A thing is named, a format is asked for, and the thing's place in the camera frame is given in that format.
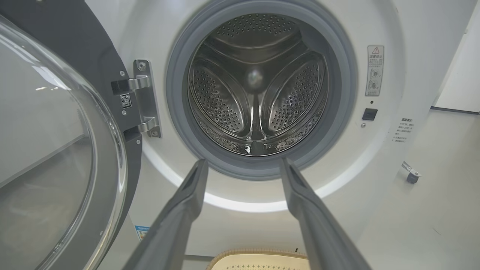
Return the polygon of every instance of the screw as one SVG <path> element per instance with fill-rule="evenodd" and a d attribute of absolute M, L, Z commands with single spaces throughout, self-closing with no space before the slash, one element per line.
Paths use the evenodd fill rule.
<path fill-rule="evenodd" d="M 145 62 L 138 63 L 137 67 L 140 71 L 144 71 L 145 69 L 147 69 L 147 65 L 145 64 Z"/>

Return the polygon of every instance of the sticker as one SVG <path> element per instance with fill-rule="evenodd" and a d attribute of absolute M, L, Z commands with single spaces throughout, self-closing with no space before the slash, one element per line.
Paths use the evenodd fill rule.
<path fill-rule="evenodd" d="M 415 124 L 411 118 L 402 118 L 392 138 L 392 142 L 405 143 L 412 133 Z"/>
<path fill-rule="evenodd" d="M 135 225 L 135 229 L 137 230 L 138 238 L 140 239 L 140 241 L 142 241 L 145 235 L 147 234 L 148 230 L 150 229 L 150 227 Z"/>
<path fill-rule="evenodd" d="M 120 95 L 120 101 L 122 108 L 130 108 L 132 106 L 132 102 L 130 101 L 130 94 L 123 94 Z"/>
<path fill-rule="evenodd" d="M 368 46 L 368 73 L 365 95 L 374 97 L 380 95 L 382 76 L 384 74 L 384 47 Z"/>

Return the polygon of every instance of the caster wheel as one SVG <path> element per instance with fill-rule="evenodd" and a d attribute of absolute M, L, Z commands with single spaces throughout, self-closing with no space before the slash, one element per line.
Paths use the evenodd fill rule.
<path fill-rule="evenodd" d="M 407 182 L 409 182 L 410 184 L 415 184 L 418 180 L 419 177 L 412 173 L 409 173 L 407 176 Z"/>

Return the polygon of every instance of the door hinge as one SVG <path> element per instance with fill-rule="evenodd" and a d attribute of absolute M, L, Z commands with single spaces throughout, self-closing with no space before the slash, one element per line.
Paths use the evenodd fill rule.
<path fill-rule="evenodd" d="M 133 78 L 113 82 L 112 87 L 114 91 L 130 90 L 135 93 L 142 120 L 142 123 L 137 126 L 139 132 L 146 133 L 149 137 L 161 138 L 150 62 L 147 60 L 133 61 Z"/>

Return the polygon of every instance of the laundry basket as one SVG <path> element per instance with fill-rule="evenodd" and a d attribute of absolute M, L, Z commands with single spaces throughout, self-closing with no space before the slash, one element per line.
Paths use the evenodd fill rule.
<path fill-rule="evenodd" d="M 275 249 L 233 249 L 217 255 L 206 270 L 310 270 L 305 254 Z"/>

